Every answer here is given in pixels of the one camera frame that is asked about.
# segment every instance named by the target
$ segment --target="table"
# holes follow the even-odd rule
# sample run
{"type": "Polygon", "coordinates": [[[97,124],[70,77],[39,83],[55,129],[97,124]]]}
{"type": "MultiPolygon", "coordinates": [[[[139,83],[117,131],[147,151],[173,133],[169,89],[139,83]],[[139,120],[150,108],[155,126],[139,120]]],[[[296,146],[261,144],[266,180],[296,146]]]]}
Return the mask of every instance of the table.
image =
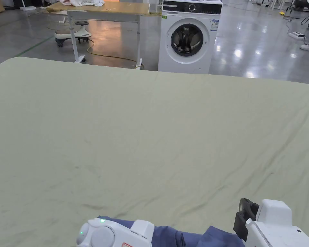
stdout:
{"type": "Polygon", "coordinates": [[[75,246],[98,215],[233,232],[242,197],[309,236],[309,85],[0,64],[0,247],[75,246]]]}
{"type": "Polygon", "coordinates": [[[110,22],[129,22],[137,23],[137,63],[135,68],[141,69],[141,28],[140,15],[149,15],[150,4],[146,3],[126,3],[126,2],[105,2],[102,7],[82,6],[74,7],[71,5],[63,5],[62,3],[54,3],[47,7],[48,12],[67,11],[70,24],[70,33],[72,37],[73,52],[75,63],[85,61],[85,55],[79,55],[77,44],[74,36],[74,28],[72,19],[82,20],[102,20],[110,22]]]}

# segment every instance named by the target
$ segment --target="green floor line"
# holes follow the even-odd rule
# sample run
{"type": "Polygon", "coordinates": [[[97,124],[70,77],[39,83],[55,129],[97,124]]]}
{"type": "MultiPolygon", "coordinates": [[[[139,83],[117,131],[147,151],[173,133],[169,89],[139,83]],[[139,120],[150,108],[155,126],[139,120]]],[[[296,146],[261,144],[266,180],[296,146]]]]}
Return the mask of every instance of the green floor line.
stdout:
{"type": "Polygon", "coordinates": [[[34,14],[31,14],[31,15],[28,15],[27,17],[24,17],[24,18],[18,18],[17,20],[12,20],[11,22],[7,22],[7,23],[4,23],[4,24],[0,25],[0,27],[3,27],[3,26],[6,26],[6,25],[9,25],[9,24],[15,23],[15,22],[17,22],[17,21],[19,21],[19,20],[25,20],[25,19],[27,19],[27,18],[29,18],[29,17],[31,17],[31,16],[35,15],[35,14],[37,14],[37,13],[34,13],[34,14]]]}
{"type": "Polygon", "coordinates": [[[39,46],[39,45],[45,43],[46,41],[50,40],[50,39],[53,38],[53,37],[54,37],[54,36],[50,36],[49,38],[46,38],[45,40],[40,41],[39,43],[35,44],[34,46],[31,46],[30,48],[26,49],[25,51],[22,51],[21,53],[17,54],[17,55],[14,56],[14,57],[19,57],[19,56],[21,56],[21,55],[27,53],[28,51],[31,51],[33,48],[35,48],[35,47],[37,47],[37,46],[39,46]]]}

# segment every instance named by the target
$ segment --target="washing machine control panel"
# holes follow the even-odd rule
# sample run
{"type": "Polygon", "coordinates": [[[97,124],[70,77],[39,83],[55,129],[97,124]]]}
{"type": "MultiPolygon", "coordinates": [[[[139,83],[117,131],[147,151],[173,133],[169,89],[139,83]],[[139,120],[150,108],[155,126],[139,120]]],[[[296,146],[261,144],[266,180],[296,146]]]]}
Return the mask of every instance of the washing machine control panel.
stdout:
{"type": "Polygon", "coordinates": [[[221,14],[222,4],[163,1],[163,10],[202,14],[221,14]]]}

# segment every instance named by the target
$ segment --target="washing machine knob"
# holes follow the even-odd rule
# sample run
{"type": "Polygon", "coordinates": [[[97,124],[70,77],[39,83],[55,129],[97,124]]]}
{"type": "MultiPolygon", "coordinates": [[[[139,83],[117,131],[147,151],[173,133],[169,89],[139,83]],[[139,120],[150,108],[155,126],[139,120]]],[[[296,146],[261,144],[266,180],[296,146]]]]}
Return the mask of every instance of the washing machine knob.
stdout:
{"type": "Polygon", "coordinates": [[[194,3],[189,5],[189,11],[194,12],[196,10],[196,5],[194,3]]]}

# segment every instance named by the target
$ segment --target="white sneaker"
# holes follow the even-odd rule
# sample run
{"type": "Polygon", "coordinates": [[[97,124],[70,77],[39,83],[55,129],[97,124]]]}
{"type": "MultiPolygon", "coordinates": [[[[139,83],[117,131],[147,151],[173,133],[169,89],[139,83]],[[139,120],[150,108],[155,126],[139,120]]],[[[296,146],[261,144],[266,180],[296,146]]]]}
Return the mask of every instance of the white sneaker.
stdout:
{"type": "Polygon", "coordinates": [[[300,49],[309,51],[309,45],[303,44],[303,45],[300,46],[300,49]]]}

